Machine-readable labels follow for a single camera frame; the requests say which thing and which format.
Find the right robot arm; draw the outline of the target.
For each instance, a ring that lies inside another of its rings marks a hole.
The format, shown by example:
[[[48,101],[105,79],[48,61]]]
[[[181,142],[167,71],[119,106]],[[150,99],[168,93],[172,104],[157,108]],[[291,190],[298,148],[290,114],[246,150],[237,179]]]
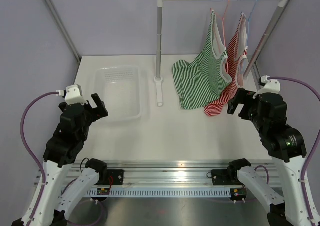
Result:
[[[302,134],[287,124],[287,104],[277,93],[256,94],[243,88],[228,102],[227,113],[243,108],[239,117],[253,123],[260,141],[279,175],[283,195],[277,194],[261,179],[246,159],[229,163],[227,179],[242,183],[267,212],[271,226],[318,226],[320,215],[315,207],[305,168],[307,150]]]

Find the green striped tank top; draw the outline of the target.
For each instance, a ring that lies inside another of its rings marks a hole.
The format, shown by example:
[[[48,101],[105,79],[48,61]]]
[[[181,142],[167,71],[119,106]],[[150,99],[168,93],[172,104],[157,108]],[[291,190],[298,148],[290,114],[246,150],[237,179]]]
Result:
[[[220,98],[232,82],[228,72],[228,53],[217,25],[217,15],[211,10],[206,39],[192,62],[183,59],[172,66],[172,76],[180,107],[195,110]]]

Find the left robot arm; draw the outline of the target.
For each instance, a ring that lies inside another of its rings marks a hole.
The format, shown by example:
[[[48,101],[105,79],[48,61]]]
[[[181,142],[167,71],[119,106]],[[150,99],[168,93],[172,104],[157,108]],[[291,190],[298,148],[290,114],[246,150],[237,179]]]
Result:
[[[66,226],[85,193],[95,184],[103,185],[108,180],[108,165],[92,158],[75,182],[61,193],[64,180],[88,139],[90,126],[108,116],[105,103],[96,93],[91,95],[96,104],[92,107],[80,92],[73,93],[70,89],[54,92],[64,97],[64,102],[59,104],[62,111],[60,122],[46,144],[44,161],[40,162],[32,152],[25,137],[25,119],[36,102],[51,94],[45,93],[34,99],[20,121],[22,143],[38,165],[41,177],[26,213],[12,223],[14,226]]]

